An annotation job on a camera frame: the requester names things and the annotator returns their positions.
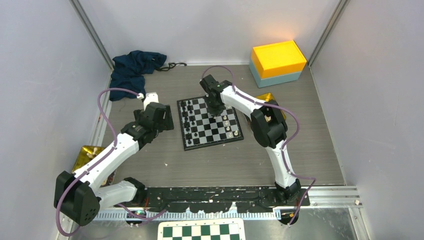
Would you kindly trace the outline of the gold tin tray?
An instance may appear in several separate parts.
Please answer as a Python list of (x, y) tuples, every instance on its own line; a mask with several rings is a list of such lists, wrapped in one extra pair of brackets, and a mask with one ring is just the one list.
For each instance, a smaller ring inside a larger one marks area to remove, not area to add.
[[(276, 101), (275, 97), (270, 92), (265, 93), (265, 94), (262, 94), (262, 95), (255, 96), (255, 98), (256, 99), (259, 99), (261, 101), (264, 101), (267, 104), (278, 105), (278, 102)], [(244, 115), (244, 117), (245, 117), (247, 126), (249, 128), (251, 128), (251, 119), (247, 115)], [(264, 118), (265, 118), (265, 120), (266, 120), (267, 123), (270, 123), (271, 120), (272, 120), (272, 117), (269, 116), (269, 115), (266, 115), (266, 114), (264, 115)]]

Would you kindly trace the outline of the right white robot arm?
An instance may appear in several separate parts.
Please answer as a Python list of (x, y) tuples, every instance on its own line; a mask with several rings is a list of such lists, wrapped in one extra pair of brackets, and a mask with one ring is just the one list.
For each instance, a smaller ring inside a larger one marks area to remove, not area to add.
[(231, 82), (218, 82), (212, 75), (203, 77), (199, 84), (205, 91), (207, 111), (220, 115), (227, 107), (235, 108), (250, 120), (250, 128), (257, 143), (264, 147), (275, 175), (277, 198), (283, 205), (291, 205), (301, 189), (290, 161), (287, 143), (288, 125), (276, 101), (264, 101), (239, 90)]

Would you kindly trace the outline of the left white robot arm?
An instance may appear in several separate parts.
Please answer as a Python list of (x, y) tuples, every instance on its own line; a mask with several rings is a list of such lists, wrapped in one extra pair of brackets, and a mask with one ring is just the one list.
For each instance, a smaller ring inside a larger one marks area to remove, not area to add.
[(134, 111), (116, 139), (93, 160), (74, 173), (63, 171), (56, 178), (53, 206), (80, 226), (89, 224), (102, 210), (122, 203), (141, 206), (146, 187), (133, 177), (103, 186), (124, 161), (150, 144), (159, 133), (174, 129), (171, 107), (151, 102)]

